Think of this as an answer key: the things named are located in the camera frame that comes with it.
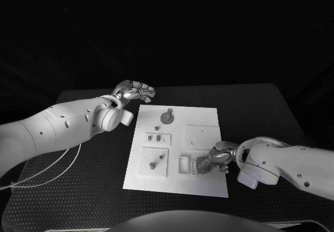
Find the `robotic hand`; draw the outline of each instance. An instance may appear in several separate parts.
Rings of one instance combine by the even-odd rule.
[[[197,158],[197,173],[218,168],[227,174],[231,160],[240,168],[237,181],[249,188],[256,189],[257,182],[274,185],[282,176],[299,190],[334,200],[332,151],[289,146],[267,137],[256,137],[240,145],[220,141],[207,157]]]
[[[131,99],[145,103],[154,88],[135,81],[122,81],[110,95],[50,106],[30,118],[0,125],[0,177],[34,156],[69,149],[119,123],[129,125],[132,113],[123,107]]]

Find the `white cable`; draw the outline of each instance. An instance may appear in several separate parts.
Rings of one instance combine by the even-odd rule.
[[[50,164],[50,166],[48,166],[47,168],[44,168],[38,173],[35,173],[33,176],[30,176],[28,178],[25,178],[25,179],[21,180],[21,181],[18,181],[17,183],[14,183],[14,184],[11,184],[11,185],[8,185],[8,186],[0,187],[0,190],[7,189],[7,188],[31,188],[31,187],[37,187],[37,186],[44,185],[44,184],[47,184],[48,182],[51,182],[51,181],[67,171],[67,169],[70,168],[70,166],[71,166],[71,164],[73,164],[73,162],[74,162],[74,160],[76,160],[76,157],[77,157],[77,154],[79,154],[79,151],[80,151],[80,147],[82,147],[82,145],[79,144],[77,153],[76,153],[74,159],[73,159],[71,163],[69,164],[67,168],[64,169],[64,171],[63,171],[51,180],[48,180],[47,182],[44,182],[44,183],[41,183],[41,184],[38,184],[38,185],[33,185],[33,186],[15,186],[15,185],[18,185],[20,183],[23,183],[24,181],[30,180],[30,179],[31,179],[33,177],[35,177],[38,174],[41,174],[41,173],[57,163],[57,161],[61,159],[61,157],[63,157],[64,154],[67,153],[69,149],[64,151],[64,153],[61,154],[61,156],[57,158],[57,160]]]

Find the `black table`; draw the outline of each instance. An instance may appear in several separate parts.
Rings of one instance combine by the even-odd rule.
[[[64,91],[57,103],[109,94],[110,89]],[[2,214],[7,232],[110,228],[125,220],[165,210],[221,212],[259,222],[313,220],[334,231],[334,202],[299,191],[279,178],[274,186],[259,183],[256,190],[236,178],[230,163],[228,198],[192,196],[122,189],[136,115],[142,101],[125,107],[133,113],[126,127],[119,125],[82,144],[77,160],[67,172],[37,188],[17,188]],[[221,139],[241,143],[257,136],[290,145],[309,145],[286,102],[273,84],[158,87],[154,105],[217,108]],[[50,180],[67,167],[77,148],[25,185]],[[20,179],[38,172],[63,152],[34,157]]]

